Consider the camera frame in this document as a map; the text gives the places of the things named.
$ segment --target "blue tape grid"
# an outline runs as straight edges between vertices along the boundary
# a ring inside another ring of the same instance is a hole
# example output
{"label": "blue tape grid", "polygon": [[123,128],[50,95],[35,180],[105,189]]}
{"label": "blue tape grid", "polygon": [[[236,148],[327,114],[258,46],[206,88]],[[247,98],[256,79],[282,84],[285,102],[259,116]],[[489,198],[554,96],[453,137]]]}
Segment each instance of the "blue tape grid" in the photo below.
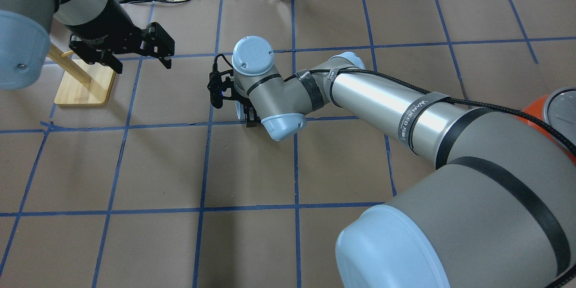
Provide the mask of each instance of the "blue tape grid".
{"label": "blue tape grid", "polygon": [[[459,72],[458,62],[455,58],[455,53],[453,50],[453,45],[466,45],[466,44],[498,44],[498,43],[513,43],[513,42],[526,42],[528,49],[531,53],[531,56],[536,64],[538,64],[537,57],[535,56],[535,52],[531,46],[531,42],[542,42],[542,41],[564,41],[564,40],[576,40],[576,36],[566,36],[566,37],[549,37],[549,38],[529,38],[527,33],[522,25],[520,16],[516,10],[516,7],[513,3],[513,0],[508,0],[510,6],[513,10],[514,16],[520,26],[520,30],[522,31],[522,35],[524,38],[519,39],[511,39],[511,40],[468,40],[468,41],[458,41],[452,42],[450,39],[450,35],[448,33],[448,28],[446,27],[446,23],[444,21],[444,16],[442,15],[442,9],[440,7],[440,3],[438,0],[434,0],[436,3],[436,8],[438,9],[438,15],[440,17],[442,28],[444,29],[444,33],[446,36],[446,42],[428,42],[428,43],[412,43],[412,44],[379,44],[375,45],[372,38],[372,29],[370,26],[370,17],[368,13],[368,7],[366,5],[366,0],[362,0],[362,5],[364,7],[364,14],[366,17],[366,26],[368,28],[368,35],[370,40],[369,46],[340,46],[340,47],[331,47],[331,48],[296,48],[296,18],[295,18],[295,11],[294,11],[294,0],[291,1],[291,18],[292,18],[292,48],[286,50],[275,50],[275,53],[292,53],[292,72],[296,72],[296,53],[298,52],[318,52],[318,51],[326,51],[326,50],[367,50],[369,49],[372,55],[372,63],[374,66],[374,70],[377,71],[376,65],[376,55],[374,49],[376,48],[396,48],[396,47],[415,47],[415,46],[448,46],[450,49],[450,54],[452,56],[455,72],[459,79],[459,82],[462,87],[463,95],[467,98],[464,81],[462,79],[461,73]],[[154,5],[151,5],[150,9],[150,16],[149,22],[152,21],[152,14],[154,10]],[[218,46],[220,43],[220,27],[221,27],[221,18],[222,18],[222,0],[220,0],[220,7],[218,11],[218,28],[216,31],[216,46],[214,53],[209,54],[181,54],[173,56],[174,59],[178,58],[198,58],[198,57],[213,57],[214,54],[218,53]],[[4,254],[2,256],[2,263],[0,264],[0,276],[4,271],[4,267],[6,264],[6,260],[9,255],[10,247],[13,242],[14,234],[16,232],[16,228],[20,219],[22,217],[27,216],[81,216],[81,215],[101,215],[106,216],[105,225],[103,229],[103,235],[101,239],[101,245],[99,247],[99,255],[97,259],[97,264],[95,267],[94,278],[92,287],[95,288],[97,284],[97,278],[99,274],[99,265],[101,263],[102,254],[104,251],[104,245],[108,230],[109,218],[111,215],[120,215],[120,214],[158,214],[158,213],[173,213],[173,212],[198,212],[199,213],[199,222],[198,222],[198,235],[196,237],[196,255],[195,255],[195,265],[194,265],[194,272],[193,272],[193,287],[197,286],[198,280],[198,265],[199,265],[199,258],[200,258],[200,245],[202,239],[202,224],[203,224],[203,214],[204,212],[231,212],[231,211],[246,211],[246,210],[295,210],[295,222],[296,222],[296,263],[297,263],[297,285],[301,287],[301,260],[300,260],[300,209],[301,208],[341,208],[341,207],[370,207],[376,204],[381,204],[382,202],[337,202],[337,203],[325,203],[325,204],[300,204],[299,199],[299,189],[298,189],[298,136],[294,136],[294,204],[282,204],[282,205],[257,205],[257,206],[232,206],[232,207],[205,207],[204,200],[206,197],[206,181],[207,181],[207,172],[208,172],[208,158],[210,155],[210,140],[212,134],[212,126],[219,126],[219,125],[234,125],[234,124],[244,124],[243,121],[223,121],[223,122],[213,122],[213,109],[210,109],[210,115],[208,118],[208,122],[197,122],[193,124],[150,124],[150,125],[130,125],[130,117],[132,113],[132,106],[134,104],[134,98],[136,94],[136,88],[138,85],[138,79],[140,78],[140,69],[142,67],[142,61],[144,60],[152,60],[154,58],[148,57],[135,57],[135,58],[120,58],[121,61],[130,61],[130,60],[138,60],[138,71],[136,72],[136,79],[134,81],[134,88],[132,91],[132,97],[130,102],[130,107],[128,109],[128,115],[125,126],[115,126],[115,127],[101,127],[101,128],[66,128],[62,126],[56,126],[54,124],[41,122],[42,126],[45,126],[44,129],[32,129],[32,130],[0,130],[0,134],[25,134],[25,133],[43,133],[44,138],[41,142],[41,146],[37,153],[37,157],[31,169],[31,173],[29,179],[27,181],[27,185],[25,188],[25,192],[23,194],[23,198],[20,203],[20,208],[18,212],[4,212],[0,213],[0,217],[15,217],[14,225],[12,231],[10,233],[10,237],[8,243],[6,245],[6,249],[4,250]],[[45,64],[55,64],[54,62],[46,62]],[[49,118],[51,119],[54,115],[56,106],[53,105],[51,112],[49,114]],[[307,118],[309,122],[319,122],[319,121],[327,121],[327,120],[355,120],[358,119],[355,116],[343,116],[343,117],[321,117],[321,118]],[[208,133],[207,133],[207,143],[206,143],[206,152],[204,155],[204,174],[203,174],[203,181],[202,181],[202,193],[201,193],[201,200],[200,200],[200,208],[166,208],[166,209],[146,209],[146,210],[113,210],[113,200],[115,189],[117,185],[117,179],[119,175],[119,170],[121,167],[124,146],[126,144],[126,139],[128,136],[128,131],[131,129],[139,129],[139,128],[160,128],[160,127],[183,127],[183,126],[208,126]],[[50,212],[24,212],[23,207],[26,202],[27,194],[32,184],[32,180],[34,178],[38,161],[41,157],[41,153],[45,146],[45,143],[48,139],[48,136],[51,132],[78,132],[78,131],[113,131],[113,130],[124,130],[124,136],[121,144],[121,150],[119,152],[119,157],[117,161],[117,168],[114,175],[114,181],[112,185],[111,195],[109,199],[109,204],[107,210],[96,210],[96,211],[50,211]],[[389,173],[391,178],[391,189],[392,193],[395,196],[396,188],[393,180],[393,171],[391,165],[391,149],[389,144],[389,138],[384,136],[385,138],[385,146],[387,152],[387,163],[389,167]]]}

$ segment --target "wooden stand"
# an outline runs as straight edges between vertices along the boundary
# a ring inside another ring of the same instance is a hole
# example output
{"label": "wooden stand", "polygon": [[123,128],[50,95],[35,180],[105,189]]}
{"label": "wooden stand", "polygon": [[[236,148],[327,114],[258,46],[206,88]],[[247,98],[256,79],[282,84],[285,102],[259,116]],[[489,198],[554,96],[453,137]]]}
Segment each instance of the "wooden stand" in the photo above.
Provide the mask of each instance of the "wooden stand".
{"label": "wooden stand", "polygon": [[64,76],[56,93],[56,105],[98,106],[108,101],[116,73],[102,65],[88,65],[72,60],[73,52],[62,53],[50,45],[48,57],[64,69]]}

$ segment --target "robotic arm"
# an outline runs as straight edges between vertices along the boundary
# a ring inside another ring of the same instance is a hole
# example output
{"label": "robotic arm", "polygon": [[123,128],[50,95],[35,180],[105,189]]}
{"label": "robotic arm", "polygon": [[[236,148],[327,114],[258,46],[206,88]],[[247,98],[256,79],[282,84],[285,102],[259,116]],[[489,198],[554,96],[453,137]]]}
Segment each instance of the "robotic arm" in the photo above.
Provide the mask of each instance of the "robotic arm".
{"label": "robotic arm", "polygon": [[274,140],[332,102],[435,163],[434,173],[340,233],[346,287],[543,288],[576,263],[576,166],[498,106],[459,108],[447,95],[366,71],[351,52],[283,80],[257,36],[236,44],[232,65],[224,82],[217,68],[210,73],[212,105],[238,100],[238,115],[254,122],[259,114]]}
{"label": "robotic arm", "polygon": [[88,64],[121,73],[114,54],[136,53],[171,67],[170,35],[156,22],[140,30],[115,0],[2,0],[0,89],[20,89],[37,80],[50,46],[52,16],[72,31],[70,48]]}

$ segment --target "wooden dowel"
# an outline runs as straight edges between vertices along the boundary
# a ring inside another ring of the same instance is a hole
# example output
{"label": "wooden dowel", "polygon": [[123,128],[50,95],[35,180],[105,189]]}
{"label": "wooden dowel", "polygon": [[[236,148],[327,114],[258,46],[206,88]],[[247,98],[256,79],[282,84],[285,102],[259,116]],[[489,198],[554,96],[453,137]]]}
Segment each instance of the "wooden dowel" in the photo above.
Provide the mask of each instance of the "wooden dowel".
{"label": "wooden dowel", "polygon": [[72,61],[72,59],[70,59],[68,56],[62,57],[62,54],[63,53],[59,48],[50,43],[48,57],[60,65],[60,67],[62,67],[66,72],[74,77],[74,79],[78,80],[78,82],[90,83],[92,77],[90,77],[86,71],[79,67],[78,64],[74,63],[74,61]]}
{"label": "wooden dowel", "polygon": [[69,50],[68,52],[62,53],[62,54],[60,55],[60,57],[61,57],[61,58],[65,58],[66,56],[70,56],[70,55],[72,55],[72,54],[74,54],[74,51],[73,51],[73,50]]}

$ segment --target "wooden base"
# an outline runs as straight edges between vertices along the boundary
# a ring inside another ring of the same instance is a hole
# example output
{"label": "wooden base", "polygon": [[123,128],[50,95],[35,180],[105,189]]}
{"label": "wooden base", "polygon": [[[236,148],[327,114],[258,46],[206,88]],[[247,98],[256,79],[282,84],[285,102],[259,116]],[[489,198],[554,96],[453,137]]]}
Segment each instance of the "wooden base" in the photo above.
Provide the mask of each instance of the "wooden base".
{"label": "wooden base", "polygon": [[80,83],[68,72],[64,71],[64,77],[56,93],[54,103],[56,105],[84,105],[98,106],[108,101],[116,73],[109,67],[102,65],[88,65],[82,60],[74,60],[92,80],[88,83]]}

